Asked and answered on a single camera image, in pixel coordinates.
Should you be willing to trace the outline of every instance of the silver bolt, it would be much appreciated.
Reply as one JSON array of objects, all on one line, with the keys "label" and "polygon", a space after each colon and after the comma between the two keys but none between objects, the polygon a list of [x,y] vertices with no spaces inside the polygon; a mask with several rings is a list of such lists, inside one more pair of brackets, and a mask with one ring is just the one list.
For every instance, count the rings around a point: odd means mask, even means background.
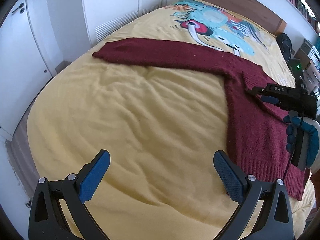
[{"label": "silver bolt", "polygon": [[42,177],[39,179],[39,183],[44,183],[45,182],[45,177]]},{"label": "silver bolt", "polygon": [[71,173],[68,175],[68,180],[74,180],[76,178],[76,175]]},{"label": "silver bolt", "polygon": [[256,180],[256,176],[254,175],[248,175],[248,179],[251,180],[251,181],[255,181]]},{"label": "silver bolt", "polygon": [[283,180],[282,180],[282,179],[277,179],[277,183],[278,183],[279,185],[283,185]]}]

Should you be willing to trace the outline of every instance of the louvered vent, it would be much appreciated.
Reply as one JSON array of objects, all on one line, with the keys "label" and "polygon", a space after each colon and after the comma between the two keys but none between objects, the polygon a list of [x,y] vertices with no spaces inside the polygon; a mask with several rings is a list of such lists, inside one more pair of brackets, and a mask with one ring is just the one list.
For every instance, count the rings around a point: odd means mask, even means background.
[{"label": "louvered vent", "polygon": [[144,15],[144,14],[147,14],[147,13],[149,13],[149,12],[152,12],[152,11],[158,9],[158,8],[159,8],[159,6],[153,6],[153,7],[141,9],[141,11],[140,11],[141,14],[140,14],[140,16],[142,16],[142,15]]},{"label": "louvered vent", "polygon": [[132,22],[137,17],[138,12],[132,12],[96,27],[94,30],[96,33],[97,42],[103,40],[109,34],[126,25],[127,23]]}]

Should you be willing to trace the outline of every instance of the wooden headboard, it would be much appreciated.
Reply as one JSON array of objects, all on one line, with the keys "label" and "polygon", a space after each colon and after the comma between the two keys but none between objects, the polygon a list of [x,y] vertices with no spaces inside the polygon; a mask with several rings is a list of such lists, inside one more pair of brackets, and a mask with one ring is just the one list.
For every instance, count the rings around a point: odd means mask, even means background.
[{"label": "wooden headboard", "polygon": [[283,33],[286,22],[257,0],[203,0],[238,13],[265,28],[268,32]]}]

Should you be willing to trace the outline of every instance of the blue cartoon character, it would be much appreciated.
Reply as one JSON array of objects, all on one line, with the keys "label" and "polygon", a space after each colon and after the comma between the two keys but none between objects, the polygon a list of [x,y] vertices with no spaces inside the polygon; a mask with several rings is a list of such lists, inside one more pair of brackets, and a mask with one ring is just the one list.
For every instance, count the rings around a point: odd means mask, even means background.
[{"label": "blue cartoon character", "polygon": [[[180,0],[173,8],[179,6],[183,6],[184,10],[174,13],[173,16],[179,19],[176,21],[180,26],[188,29],[191,37],[201,45],[222,50],[201,41],[198,35],[217,39],[232,48],[235,55],[240,56],[240,52],[254,55],[252,47],[243,37],[251,37],[262,44],[253,26],[251,28],[247,25],[248,22],[235,18],[225,10],[194,0]],[[223,29],[223,26],[228,27],[231,32]]]}]

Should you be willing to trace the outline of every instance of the red cartoon mouth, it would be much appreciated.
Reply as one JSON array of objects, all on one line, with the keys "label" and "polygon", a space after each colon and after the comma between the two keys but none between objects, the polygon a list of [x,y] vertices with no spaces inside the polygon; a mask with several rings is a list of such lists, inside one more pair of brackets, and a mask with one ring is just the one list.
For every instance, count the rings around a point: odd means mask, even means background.
[{"label": "red cartoon mouth", "polygon": [[207,26],[205,26],[203,23],[197,22],[196,20],[193,20],[193,19],[180,23],[180,26],[182,28],[187,29],[189,24],[194,25],[196,32],[201,35],[210,36],[213,33],[213,31],[209,29]]}]

